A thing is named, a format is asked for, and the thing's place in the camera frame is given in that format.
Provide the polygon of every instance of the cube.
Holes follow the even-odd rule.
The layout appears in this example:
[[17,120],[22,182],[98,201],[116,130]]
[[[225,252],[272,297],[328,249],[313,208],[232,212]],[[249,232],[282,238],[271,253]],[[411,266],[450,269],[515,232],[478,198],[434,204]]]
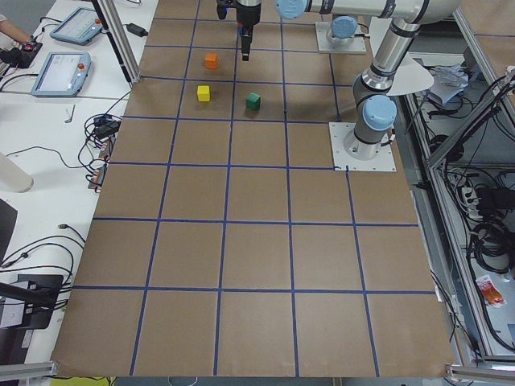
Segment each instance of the cube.
[[212,53],[206,54],[205,64],[208,70],[216,70],[218,68],[218,55]]
[[209,102],[211,100],[211,90],[209,86],[197,86],[196,97],[199,99],[199,102]]
[[251,92],[245,99],[245,106],[247,109],[259,110],[261,107],[261,95]]

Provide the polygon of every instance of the yellow cube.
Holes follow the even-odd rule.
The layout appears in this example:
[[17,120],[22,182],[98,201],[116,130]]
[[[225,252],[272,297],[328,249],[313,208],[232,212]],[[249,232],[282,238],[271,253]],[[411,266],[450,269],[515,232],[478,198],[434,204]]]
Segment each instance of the yellow cube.
[[209,86],[197,86],[196,97],[199,102],[209,102],[211,100],[211,90]]

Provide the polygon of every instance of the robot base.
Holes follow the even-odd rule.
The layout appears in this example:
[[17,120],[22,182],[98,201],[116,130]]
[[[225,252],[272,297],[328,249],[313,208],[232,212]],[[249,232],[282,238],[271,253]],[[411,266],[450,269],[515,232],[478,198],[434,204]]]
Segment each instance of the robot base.
[[[331,22],[316,22],[316,41],[319,44],[319,52],[330,54],[366,54],[367,47],[363,38],[352,38],[348,43],[338,46],[333,46],[328,40],[328,30],[331,28]],[[361,33],[361,28],[358,26],[357,34]]]
[[[344,140],[347,134],[354,130],[355,123],[336,123],[329,124],[329,133],[331,134],[332,161],[335,170],[358,170],[358,171],[396,171],[395,161],[393,160],[392,149],[390,145],[380,147],[377,155],[363,161],[354,158],[344,148]],[[383,142],[388,141],[385,134]]]

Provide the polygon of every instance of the red and white package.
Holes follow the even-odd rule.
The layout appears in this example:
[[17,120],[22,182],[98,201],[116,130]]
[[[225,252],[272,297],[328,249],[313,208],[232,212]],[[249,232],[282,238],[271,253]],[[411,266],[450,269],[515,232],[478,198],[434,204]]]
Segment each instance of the red and white package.
[[496,287],[494,287],[490,275],[478,277],[476,279],[476,283],[490,306],[499,308],[506,304],[506,300],[502,297],[501,293],[496,289]]

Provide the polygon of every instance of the orange cube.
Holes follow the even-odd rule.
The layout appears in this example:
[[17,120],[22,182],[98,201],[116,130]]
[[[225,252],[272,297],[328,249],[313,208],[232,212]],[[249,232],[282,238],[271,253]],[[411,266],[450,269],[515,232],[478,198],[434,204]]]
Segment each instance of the orange cube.
[[218,55],[206,54],[205,63],[208,70],[216,70],[218,68]]

